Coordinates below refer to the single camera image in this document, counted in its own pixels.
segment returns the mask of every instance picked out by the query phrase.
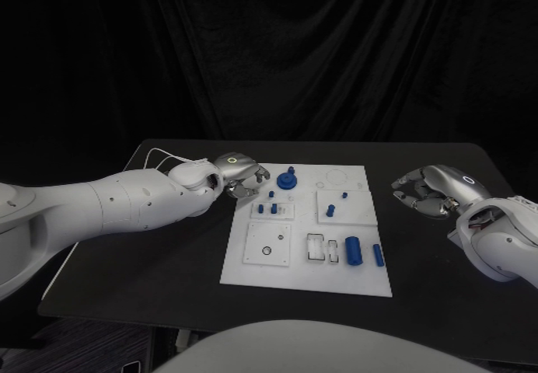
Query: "black table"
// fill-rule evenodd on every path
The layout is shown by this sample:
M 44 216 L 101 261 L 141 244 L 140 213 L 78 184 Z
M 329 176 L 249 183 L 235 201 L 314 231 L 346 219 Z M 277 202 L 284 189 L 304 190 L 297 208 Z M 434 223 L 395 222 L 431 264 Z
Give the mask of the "black table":
M 148 140 L 127 169 L 160 147 L 190 159 L 236 151 L 258 162 L 363 165 L 373 195 L 392 298 L 219 284 L 235 200 L 150 232 L 82 242 L 40 304 L 73 316 L 218 332 L 271 319 L 310 319 L 398 336 L 457 356 L 538 364 L 538 290 L 497 283 L 445 239 L 435 221 L 392 197 L 389 184 L 428 164 L 463 169 L 497 197 L 513 194 L 484 151 L 470 144 Z M 151 155 L 155 166 L 163 155 Z

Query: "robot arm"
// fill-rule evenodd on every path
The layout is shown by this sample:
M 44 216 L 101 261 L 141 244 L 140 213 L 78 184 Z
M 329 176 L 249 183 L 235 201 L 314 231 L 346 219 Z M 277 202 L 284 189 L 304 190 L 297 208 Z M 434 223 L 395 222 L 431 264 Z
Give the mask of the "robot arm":
M 448 240 L 463 249 L 480 272 L 496 281 L 523 277 L 538 287 L 538 205 L 522 197 L 493 198 L 460 170 L 427 166 L 401 177 L 392 187 L 415 183 L 419 198 L 395 197 L 430 218 L 460 214 Z
M 199 216 L 219 194 L 256 193 L 242 181 L 269 178 L 239 153 L 176 166 L 167 175 L 135 169 L 89 183 L 26 188 L 0 183 L 0 300 L 52 256 L 98 235 L 151 230 Z

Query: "blue cylinder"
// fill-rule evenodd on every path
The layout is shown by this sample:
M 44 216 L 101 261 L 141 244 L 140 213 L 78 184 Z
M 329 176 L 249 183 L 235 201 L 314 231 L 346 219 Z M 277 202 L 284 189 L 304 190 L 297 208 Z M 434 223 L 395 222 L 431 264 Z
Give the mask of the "blue cylinder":
M 381 247 L 376 243 L 373 244 L 373 255 L 375 255 L 375 262 L 378 264 L 378 267 L 383 267 L 385 266 L 383 254 L 381 252 Z
M 334 215 L 334 205 L 330 204 L 330 205 L 329 205 L 329 209 L 327 209 L 327 216 L 331 218 L 333 215 Z
M 347 264 L 359 266 L 362 264 L 360 242 L 353 236 L 344 239 L 344 252 L 347 253 Z
M 277 185 L 284 190 L 294 189 L 294 186 L 297 185 L 297 177 L 294 174 L 281 173 L 277 178 Z

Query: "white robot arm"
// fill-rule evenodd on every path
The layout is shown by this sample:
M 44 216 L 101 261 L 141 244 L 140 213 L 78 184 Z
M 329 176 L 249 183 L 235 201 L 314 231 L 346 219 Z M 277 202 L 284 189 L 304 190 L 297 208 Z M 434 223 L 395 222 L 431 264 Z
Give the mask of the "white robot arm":
M 415 183 L 419 198 L 395 197 L 430 218 L 460 217 L 448 240 L 463 249 L 480 272 L 496 281 L 523 277 L 538 287 L 538 204 L 523 197 L 493 198 L 460 170 L 437 165 L 417 169 L 392 187 Z
M 261 183 L 269 173 L 249 157 L 228 153 L 213 163 L 180 164 L 167 175 L 135 169 L 62 186 L 0 183 L 0 300 L 75 242 L 199 216 L 223 190 L 232 197 L 256 193 L 242 185 L 251 176 Z

